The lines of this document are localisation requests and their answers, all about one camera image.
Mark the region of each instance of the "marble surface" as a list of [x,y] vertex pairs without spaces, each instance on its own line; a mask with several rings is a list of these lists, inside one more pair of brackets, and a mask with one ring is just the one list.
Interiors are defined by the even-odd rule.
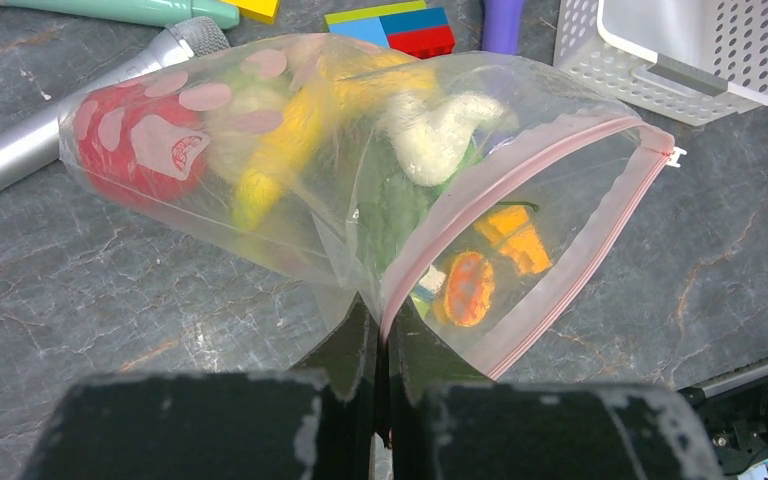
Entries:
[[[232,45],[317,31],[375,0],[284,0]],[[478,0],[445,5],[476,49]],[[551,63],[557,0],[531,0],[520,54]],[[157,29],[0,9],[0,131],[138,52]],[[505,380],[682,387],[768,355],[768,108],[692,128],[568,311]],[[283,369],[327,328],[306,285],[84,192],[52,164],[0,194],[0,479],[92,372]],[[386,476],[386,461],[378,465]]]

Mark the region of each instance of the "silver microphone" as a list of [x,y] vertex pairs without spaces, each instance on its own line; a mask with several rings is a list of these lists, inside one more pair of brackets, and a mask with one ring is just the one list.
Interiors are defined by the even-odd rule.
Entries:
[[[168,27],[139,55],[66,98],[175,65],[193,57],[230,48],[228,39],[207,17]],[[0,190],[57,160],[60,156],[60,107],[51,105],[0,135]]]

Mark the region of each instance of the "microphone grille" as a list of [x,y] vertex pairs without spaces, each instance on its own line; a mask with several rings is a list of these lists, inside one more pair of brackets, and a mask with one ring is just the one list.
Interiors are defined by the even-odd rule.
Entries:
[[175,25],[197,57],[231,48],[222,29],[208,17],[193,17]]

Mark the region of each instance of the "clear plastic bag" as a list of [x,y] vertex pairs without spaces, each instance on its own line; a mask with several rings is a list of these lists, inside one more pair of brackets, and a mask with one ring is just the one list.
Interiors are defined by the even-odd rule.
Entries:
[[412,298],[500,375],[604,258],[673,139],[551,67],[263,40],[88,94],[61,119],[87,188],[267,268]]

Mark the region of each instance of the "white plastic basket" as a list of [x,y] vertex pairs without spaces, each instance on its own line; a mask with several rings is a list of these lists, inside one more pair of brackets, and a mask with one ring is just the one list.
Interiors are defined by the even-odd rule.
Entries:
[[768,0],[562,0],[554,65],[690,125],[768,106]]

